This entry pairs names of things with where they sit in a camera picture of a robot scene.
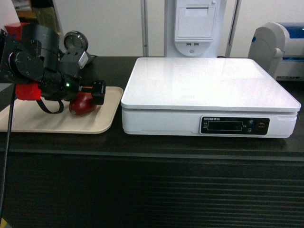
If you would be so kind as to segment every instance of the plastic tray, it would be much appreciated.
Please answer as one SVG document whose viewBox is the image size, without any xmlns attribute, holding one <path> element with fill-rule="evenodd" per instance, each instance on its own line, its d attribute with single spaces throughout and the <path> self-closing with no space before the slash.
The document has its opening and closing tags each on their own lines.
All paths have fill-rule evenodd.
<svg viewBox="0 0 304 228">
<path fill-rule="evenodd" d="M 63 101 L 64 110 L 60 114 L 47 114 L 40 109 L 36 101 L 16 100 L 13 113 L 13 132 L 37 133 L 76 133 L 99 134 L 108 130 L 113 122 L 117 107 L 123 95 L 119 87 L 107 87 L 104 104 L 99 105 L 93 112 L 85 115 L 70 113 L 69 102 Z M 50 111 L 59 108 L 58 102 L 46 101 Z M 0 112 L 0 131 L 7 131 L 10 107 Z"/>
</svg>

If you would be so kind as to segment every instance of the digital scale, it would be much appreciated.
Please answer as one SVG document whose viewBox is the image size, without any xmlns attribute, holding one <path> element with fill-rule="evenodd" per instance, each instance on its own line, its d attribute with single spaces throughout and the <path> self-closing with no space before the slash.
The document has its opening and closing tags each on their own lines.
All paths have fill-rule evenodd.
<svg viewBox="0 0 304 228">
<path fill-rule="evenodd" d="M 301 104 L 255 61 L 137 59 L 122 100 L 128 134 L 287 138 Z"/>
</svg>

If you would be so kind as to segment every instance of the black counter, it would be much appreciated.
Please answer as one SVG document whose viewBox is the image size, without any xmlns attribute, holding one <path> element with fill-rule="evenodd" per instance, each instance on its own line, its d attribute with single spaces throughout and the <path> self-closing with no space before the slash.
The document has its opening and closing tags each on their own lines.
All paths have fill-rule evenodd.
<svg viewBox="0 0 304 228">
<path fill-rule="evenodd" d="M 97 57 L 82 74 L 124 89 L 136 59 Z M 304 83 L 280 84 L 304 104 Z M 119 106 L 102 134 L 12 133 L 4 218 L 14 228 L 302 227 L 303 192 L 302 110 L 289 138 L 267 139 L 128 135 Z"/>
</svg>

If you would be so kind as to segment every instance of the red fruit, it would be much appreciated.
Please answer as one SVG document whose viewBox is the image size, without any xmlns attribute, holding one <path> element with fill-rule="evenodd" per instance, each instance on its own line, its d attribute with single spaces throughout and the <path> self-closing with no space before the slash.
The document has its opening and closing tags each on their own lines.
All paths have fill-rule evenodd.
<svg viewBox="0 0 304 228">
<path fill-rule="evenodd" d="M 90 93 L 79 92 L 74 101 L 70 102 L 69 110 L 74 115 L 82 115 L 90 113 L 97 108 L 97 105 L 92 104 L 93 97 Z"/>
</svg>

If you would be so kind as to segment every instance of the wire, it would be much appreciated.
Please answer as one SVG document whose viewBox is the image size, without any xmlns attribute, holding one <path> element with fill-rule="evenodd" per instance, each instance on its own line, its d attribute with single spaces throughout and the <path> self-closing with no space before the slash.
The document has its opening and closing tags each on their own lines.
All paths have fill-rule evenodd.
<svg viewBox="0 0 304 228">
<path fill-rule="evenodd" d="M 0 195 L 0 219 L 2 218 L 3 213 L 3 204 L 4 204 L 4 195 L 5 195 L 5 184 L 6 184 L 6 173 L 7 173 L 7 164 L 8 164 L 8 153 L 10 151 L 10 133 L 11 127 L 13 123 L 13 110 L 15 104 L 15 94 L 16 92 L 16 85 L 14 85 L 13 93 L 11 96 L 10 107 L 9 107 L 9 122 L 8 122 L 8 133 L 6 138 L 6 149 L 4 153 L 4 161 L 3 161 L 3 173 L 2 173 L 2 185 L 1 185 L 1 195 Z"/>
</svg>

